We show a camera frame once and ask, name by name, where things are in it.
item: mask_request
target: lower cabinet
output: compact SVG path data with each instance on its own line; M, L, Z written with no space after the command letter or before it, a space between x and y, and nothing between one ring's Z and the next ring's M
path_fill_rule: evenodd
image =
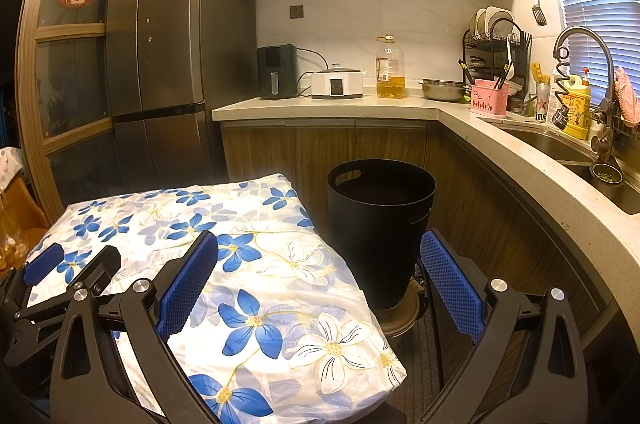
M582 336L596 327L598 316L612 302L580 250L567 244L561 227L540 214L517 184L438 122L235 121L223 123L223 139L230 180L282 173L329 242L327 173L355 159L401 160L433 175L437 189L429 226L437 228L460 256L474 260L488 279L499 277L516 290L534 294L561 288ZM457 333L436 293L433 304L446 382L472 343ZM508 364L517 357L520 338L514 337L488 402L499 400L508 387Z

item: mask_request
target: door frame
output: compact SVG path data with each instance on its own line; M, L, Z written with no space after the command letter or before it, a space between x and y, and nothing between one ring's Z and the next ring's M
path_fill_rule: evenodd
M41 0L23 0L15 54L15 93L20 127L20 144L33 183L36 198L50 223L64 211L48 155L82 140L113 129L110 117L79 126L57 136L44 139L38 85L36 50L38 43L61 39L104 37L105 23L66 24L38 27Z

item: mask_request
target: window blind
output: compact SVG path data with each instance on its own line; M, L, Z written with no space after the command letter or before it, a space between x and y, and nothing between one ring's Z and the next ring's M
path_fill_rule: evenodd
M640 94L640 0L562 0L567 26L596 31L609 47L616 68L623 67ZM590 70L592 101L597 104L607 88L607 62L598 44L587 36L568 39L571 70Z

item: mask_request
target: faucet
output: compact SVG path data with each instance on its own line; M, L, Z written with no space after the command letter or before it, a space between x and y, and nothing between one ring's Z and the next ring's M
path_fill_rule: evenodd
M611 52L609 51L607 45L604 43L604 40L593 30L581 26L568 27L564 29L558 36L558 39L556 40L556 46L554 47L554 58L559 61L556 69L562 76L560 78L556 78L556 83L558 84L558 86L560 86L564 93L568 94L569 92L564 87L564 84L562 84L560 81L568 81L569 76L564 73L564 71L562 71L561 67L567 67L569 65L569 63L565 61L569 57L569 49L563 46L563 43L572 34L584 34L595 40L596 43L600 45L600 48L602 48L602 51L604 52L604 55L607 59L607 67L609 69L609 86L607 87L607 93L605 94L604 99L602 99L602 101L600 102L600 109L603 114L607 115L607 120L602 136L594 136L591 139L591 149L593 149L594 152L598 154L599 162L608 162L610 160L611 149L613 147L613 110L616 93L613 58L611 57ZM558 110L556 110L552 121L555 126L560 128L560 130L564 130L567 123L569 122L569 108L562 101L562 94L560 93L560 91L556 91L556 97L558 98L561 106L560 108L558 108Z

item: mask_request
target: silver screw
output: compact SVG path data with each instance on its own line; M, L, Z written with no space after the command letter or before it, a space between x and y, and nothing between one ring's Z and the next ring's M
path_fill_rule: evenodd
M555 300L562 301L564 299L564 292L559 288L554 287L551 289L551 297Z
M74 299L76 301L82 301L88 295L89 295L89 292L87 291L87 289L76 290L76 292L74 293Z
M149 280L148 279L139 279L137 282L133 284L133 290L136 292L144 292L149 288Z
M498 292L504 292L505 290L507 290L508 285L507 285L507 282L505 282L505 280L500 278L494 278L491 280L491 288Z

